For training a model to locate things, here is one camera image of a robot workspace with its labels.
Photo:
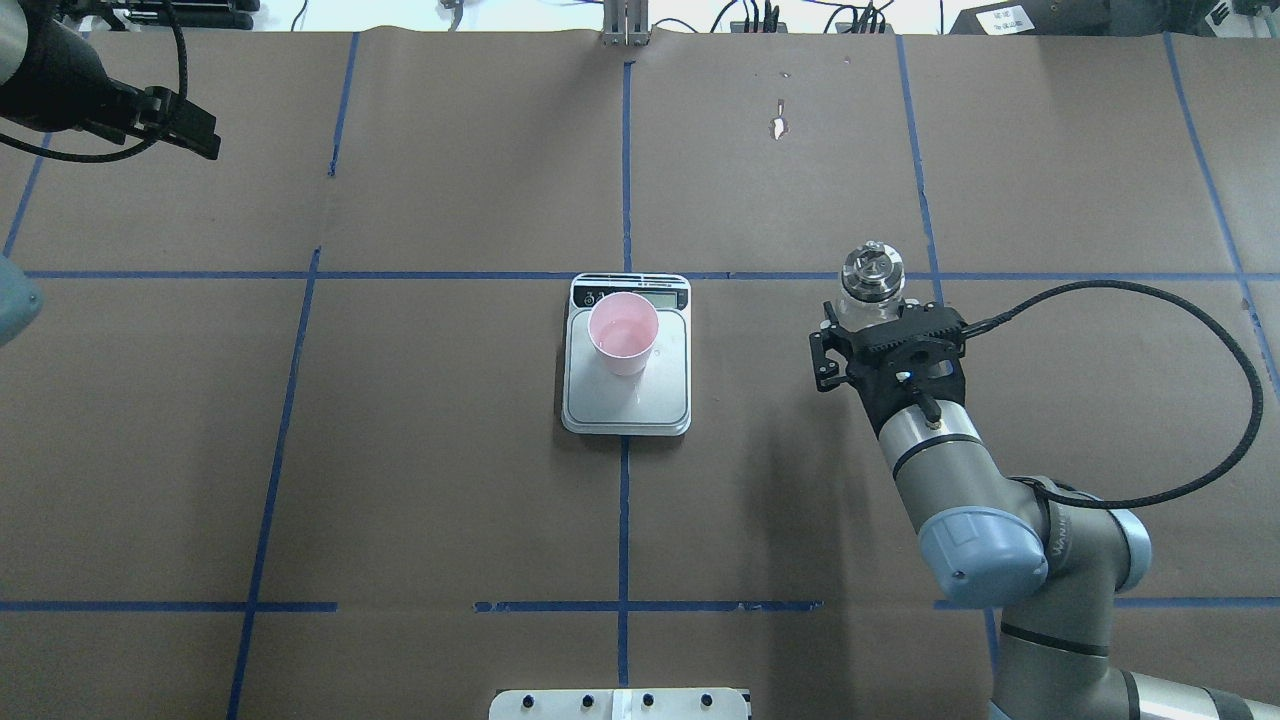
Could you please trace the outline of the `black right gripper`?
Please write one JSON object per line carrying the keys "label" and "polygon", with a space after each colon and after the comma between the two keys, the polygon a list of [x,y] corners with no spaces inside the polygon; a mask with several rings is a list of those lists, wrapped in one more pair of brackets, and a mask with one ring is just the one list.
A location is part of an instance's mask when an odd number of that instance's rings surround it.
{"label": "black right gripper", "polygon": [[832,301],[808,336],[815,389],[852,384],[876,434],[909,407],[941,419],[943,401],[966,404],[960,365],[969,323],[946,305],[913,305],[891,322],[849,332]]}

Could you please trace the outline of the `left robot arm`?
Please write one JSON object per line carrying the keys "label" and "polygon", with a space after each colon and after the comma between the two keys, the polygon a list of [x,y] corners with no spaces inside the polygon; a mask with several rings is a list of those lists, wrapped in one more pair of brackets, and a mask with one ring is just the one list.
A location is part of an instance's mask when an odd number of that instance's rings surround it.
{"label": "left robot arm", "polygon": [[216,160],[215,115],[189,96],[189,53],[174,1],[160,1],[175,44],[177,87],[138,87],[113,78],[90,41],[67,22],[58,1],[3,3],[3,119],[41,136],[3,135],[3,146],[31,156],[23,196],[3,240],[1,340],[9,345],[45,306],[44,291],[13,259],[22,217],[46,161],[106,165],[168,143]]}

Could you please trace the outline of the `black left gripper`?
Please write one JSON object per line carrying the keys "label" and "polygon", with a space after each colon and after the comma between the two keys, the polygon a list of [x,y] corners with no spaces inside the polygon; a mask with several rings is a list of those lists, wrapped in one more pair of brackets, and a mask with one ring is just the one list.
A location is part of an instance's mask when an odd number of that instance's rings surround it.
{"label": "black left gripper", "polygon": [[1,18],[1,114],[35,131],[87,129],[110,141],[140,128],[142,152],[169,143],[215,161],[221,150],[215,115],[174,90],[114,81],[87,40],[52,15]]}

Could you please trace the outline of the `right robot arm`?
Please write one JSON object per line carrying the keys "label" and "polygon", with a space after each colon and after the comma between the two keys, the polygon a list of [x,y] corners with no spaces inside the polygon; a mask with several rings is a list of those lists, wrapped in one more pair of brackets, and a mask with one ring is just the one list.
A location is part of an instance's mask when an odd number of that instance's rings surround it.
{"label": "right robot arm", "polygon": [[1129,502],[1004,474],[965,406],[968,323],[951,307],[826,302],[809,337],[815,387],[861,400],[922,557],[943,596],[997,609],[992,719],[1275,719],[1277,706],[1117,667],[1114,606],[1152,543]]}

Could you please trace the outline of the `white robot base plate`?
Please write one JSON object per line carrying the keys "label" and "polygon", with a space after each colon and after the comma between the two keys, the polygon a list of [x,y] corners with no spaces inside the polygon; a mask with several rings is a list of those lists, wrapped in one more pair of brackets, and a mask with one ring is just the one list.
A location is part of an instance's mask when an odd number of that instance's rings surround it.
{"label": "white robot base plate", "polygon": [[730,687],[509,689],[489,719],[751,719],[750,693]]}

